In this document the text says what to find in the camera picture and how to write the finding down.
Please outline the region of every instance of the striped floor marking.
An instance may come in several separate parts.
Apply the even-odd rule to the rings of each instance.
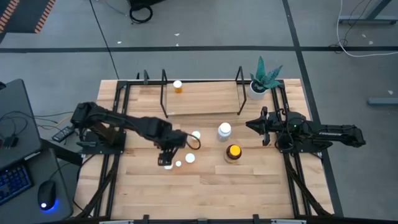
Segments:
[[[54,6],[54,3],[55,3],[55,0],[50,0],[49,3],[47,3],[41,18],[37,22],[37,25],[36,25],[36,28],[35,28],[35,33],[36,34],[38,34],[40,31],[42,31],[44,23],[47,20],[49,14],[51,12],[52,7]]]
[[[6,10],[4,10],[3,14],[0,17],[0,32],[4,32],[6,24],[11,19],[11,16],[14,13],[15,9],[18,7],[18,4],[19,0],[11,0]]]

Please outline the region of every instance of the white bottle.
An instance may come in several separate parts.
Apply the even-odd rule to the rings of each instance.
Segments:
[[[229,139],[229,136],[231,135],[232,129],[231,125],[228,123],[222,123],[218,127],[218,140],[224,142]]]
[[[166,170],[172,170],[173,169],[173,164],[169,165],[169,166],[164,166],[164,169]]]

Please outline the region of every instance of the power adapter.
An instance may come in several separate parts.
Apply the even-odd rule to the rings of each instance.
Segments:
[[[13,134],[12,136],[6,137],[4,142],[3,142],[3,146],[6,149],[10,149],[12,147],[15,147],[18,143],[19,138]]]

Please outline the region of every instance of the table leg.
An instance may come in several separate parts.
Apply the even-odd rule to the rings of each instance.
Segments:
[[[83,162],[83,158],[79,154],[64,149],[63,147],[49,142],[48,140],[42,139],[42,147],[44,149],[53,149],[57,158],[70,162],[74,165],[81,166],[81,163]]]

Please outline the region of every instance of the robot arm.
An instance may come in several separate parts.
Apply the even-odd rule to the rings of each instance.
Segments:
[[[286,120],[282,121],[278,113],[268,113],[267,107],[262,108],[258,119],[246,122],[246,126],[264,135],[263,146],[270,143],[269,132],[276,133],[277,145],[282,152],[293,147],[299,152],[320,152],[330,147],[332,141],[353,147],[366,143],[362,131],[355,125],[316,124],[297,112],[288,112]]]
[[[120,114],[93,102],[79,103],[71,118],[71,123],[80,132],[90,129],[110,145],[116,142],[117,134],[114,128],[107,128],[103,123],[135,131],[141,137],[153,141],[154,145],[162,151],[158,158],[160,166],[171,165],[173,156],[179,148],[185,147],[187,141],[187,133],[173,130],[170,122],[155,117],[136,118]]]

